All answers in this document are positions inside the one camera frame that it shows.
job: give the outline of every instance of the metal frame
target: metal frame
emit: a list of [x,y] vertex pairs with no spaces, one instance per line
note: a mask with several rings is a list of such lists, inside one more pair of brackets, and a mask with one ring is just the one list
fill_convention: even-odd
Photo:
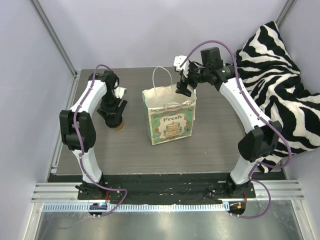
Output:
[[301,200],[291,200],[292,207],[298,221],[303,239],[305,240],[313,240],[317,239],[315,236],[315,232],[312,230],[310,225],[310,221],[307,217],[307,211],[305,210],[304,204],[305,201]]
[[286,20],[287,16],[291,12],[291,10],[296,2],[297,2],[297,0],[286,0],[285,4],[283,5],[280,13],[278,14],[278,16],[275,20],[275,23],[277,24],[277,26],[279,28],[282,26],[282,24]]
[[32,203],[32,211],[27,223],[26,231],[21,240],[34,240],[37,234],[42,210],[44,204],[42,202]]
[[[272,200],[303,200],[304,195],[301,191],[297,180],[264,180],[262,181],[271,193]],[[85,202],[78,200],[78,189],[76,185],[81,182],[59,182],[59,183],[37,183],[33,196],[32,203],[68,203],[68,202]],[[265,201],[268,200],[268,195],[264,187],[258,183],[253,183],[256,198],[250,198],[248,201]],[[243,199],[232,199],[232,201],[242,201]]]
[[[315,240],[316,237],[312,232],[308,215],[306,213],[304,203],[305,199],[297,180],[265,180],[262,181],[270,191],[273,201],[291,200],[294,208],[295,216],[297,218],[300,230],[303,238],[306,240]],[[24,240],[34,240],[38,225],[40,222],[41,214],[50,211],[48,206],[52,206],[52,212],[57,212],[56,208],[63,209],[64,206],[84,206],[90,202],[97,202],[97,200],[78,200],[78,190],[75,185],[81,184],[80,182],[63,182],[63,183],[38,183],[35,187],[32,204],[33,210],[30,215],[27,230],[24,236]],[[253,183],[256,198],[250,198],[248,201],[268,201],[268,195],[265,189],[258,183]],[[222,199],[224,204],[231,199]],[[225,206],[212,207],[205,205],[184,205],[184,207],[170,207],[170,206],[150,206],[136,205],[135,207],[128,207],[123,205],[120,212],[161,212],[161,211],[224,211]]]
[[[71,88],[70,88],[70,93],[69,93],[69,97],[68,100],[66,102],[66,106],[65,109],[70,109],[71,106],[73,105],[74,99],[75,99],[75,95],[77,92],[77,87],[78,87],[78,83],[79,83],[79,78],[80,78],[80,74],[81,71],[79,71],[76,75],[76,77],[73,79]],[[46,180],[48,180],[50,174],[55,174],[57,172],[57,168],[58,168],[58,163],[59,163],[59,159],[60,159],[60,154],[61,154],[61,150],[62,150],[62,140],[61,140],[61,133],[59,130],[58,136],[56,138],[56,143],[55,143],[55,147],[54,147],[54,152],[53,152],[53,156],[51,159],[51,169],[48,171],[48,175],[46,177]]]
[[70,61],[70,58],[68,57],[64,47],[62,46],[54,28],[52,27],[46,13],[44,12],[43,8],[41,7],[41,4],[38,0],[29,0],[31,5],[33,6],[35,12],[39,16],[44,28],[46,29],[47,33],[49,34],[50,38],[52,39],[54,45],[56,46],[57,51],[60,53],[61,57],[63,58],[65,64],[67,65],[69,71],[71,74],[76,77],[77,71],[74,68],[72,62]]

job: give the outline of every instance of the cushion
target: cushion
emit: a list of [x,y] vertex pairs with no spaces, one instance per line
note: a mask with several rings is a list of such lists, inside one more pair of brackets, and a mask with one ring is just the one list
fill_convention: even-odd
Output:
[[[282,125],[292,154],[320,146],[320,94],[301,82],[300,70],[289,56],[275,22],[262,25],[236,53],[243,84],[260,109]],[[281,139],[263,162],[275,166],[288,151]],[[271,169],[259,166],[267,173]]]

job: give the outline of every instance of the white wall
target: white wall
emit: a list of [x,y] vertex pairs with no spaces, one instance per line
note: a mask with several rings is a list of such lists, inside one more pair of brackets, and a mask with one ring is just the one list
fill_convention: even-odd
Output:
[[0,1],[0,239],[17,240],[49,171],[72,83],[27,0]]
[[285,0],[39,2],[80,70],[100,63],[111,68],[172,66],[175,56],[212,39],[235,51],[261,24],[276,19]]
[[[301,80],[311,93],[320,93],[320,1],[298,0],[280,29],[285,46],[301,70]],[[320,148],[294,156],[286,169],[298,179],[308,202],[315,230],[319,231]]]

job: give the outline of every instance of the gray tabletop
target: gray tabletop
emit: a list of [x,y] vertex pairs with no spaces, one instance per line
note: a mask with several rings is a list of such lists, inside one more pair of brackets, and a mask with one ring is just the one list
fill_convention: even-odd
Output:
[[[147,135],[142,91],[152,88],[154,68],[118,68],[120,86],[127,88],[123,112],[125,129],[116,132],[106,126],[98,113],[92,121],[96,131],[95,156],[104,174],[208,173],[229,172],[239,158],[238,142],[245,135],[242,123],[228,101],[207,83],[199,84],[195,121],[191,137],[158,145]],[[180,76],[167,68],[176,83]],[[82,70],[74,101],[84,91],[93,72]],[[168,86],[170,78],[163,69],[155,73],[157,86]],[[57,175],[81,174],[75,156],[64,145]]]

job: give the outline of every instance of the metal floor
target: metal floor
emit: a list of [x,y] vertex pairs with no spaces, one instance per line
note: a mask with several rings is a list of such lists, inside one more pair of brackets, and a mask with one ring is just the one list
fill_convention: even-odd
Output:
[[[267,201],[247,203],[245,215],[254,216]],[[290,200],[272,201],[258,219],[231,217],[225,211],[113,213],[89,218],[70,229],[86,212],[44,212],[36,240],[303,240]]]
[[[176,83],[180,76],[168,68]],[[147,135],[142,91],[152,88],[153,67],[119,68],[114,72],[120,85],[127,88],[128,101],[123,113],[125,129],[109,129],[95,113],[92,121],[96,131],[94,151],[104,174],[153,174],[229,172],[239,158],[238,142],[244,136],[242,123],[228,101],[209,84],[199,84],[192,136],[159,145],[151,145]],[[92,69],[82,70],[74,101],[84,91]],[[170,84],[168,73],[157,69],[156,86]],[[79,175],[75,156],[64,145],[57,175]]]

